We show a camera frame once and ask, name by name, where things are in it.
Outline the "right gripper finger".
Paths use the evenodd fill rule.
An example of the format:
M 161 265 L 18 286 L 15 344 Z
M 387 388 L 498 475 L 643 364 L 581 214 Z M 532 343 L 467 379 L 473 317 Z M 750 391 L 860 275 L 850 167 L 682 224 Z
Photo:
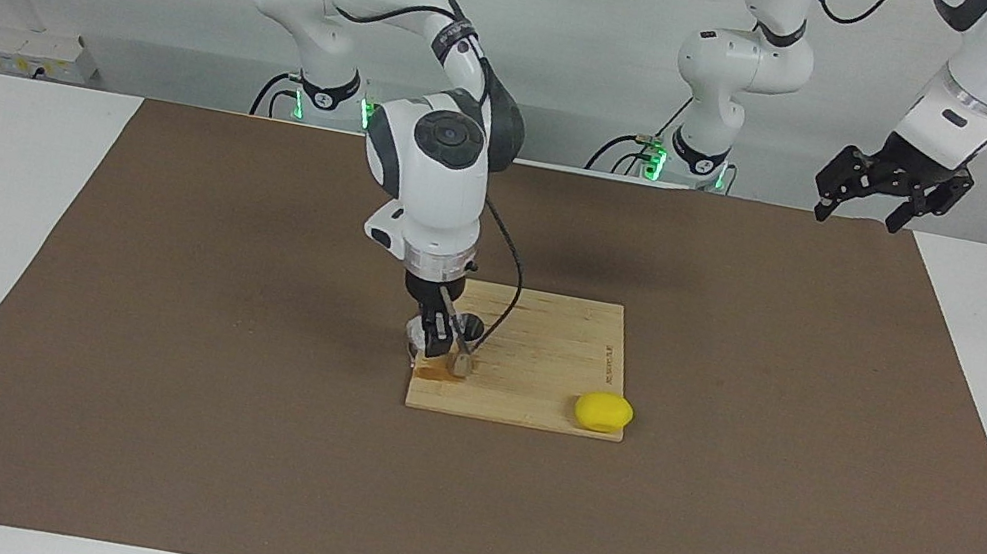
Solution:
M 445 295 L 438 294 L 427 306 L 421 354 L 437 358 L 451 353 L 455 343 L 456 321 Z

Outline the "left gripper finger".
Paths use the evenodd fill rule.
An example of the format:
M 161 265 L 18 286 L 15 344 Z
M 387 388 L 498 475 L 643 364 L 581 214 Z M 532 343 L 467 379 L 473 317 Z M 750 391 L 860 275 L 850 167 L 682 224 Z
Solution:
M 847 145 L 837 152 L 816 174 L 819 197 L 813 207 L 816 221 L 828 220 L 846 201 L 875 195 L 878 191 L 874 173 L 880 161 L 875 154 L 865 154 L 854 145 Z
M 901 232 L 913 218 L 924 215 L 944 216 L 974 185 L 971 172 L 962 167 L 939 183 L 925 184 L 911 180 L 903 201 L 884 220 L 892 235 Z

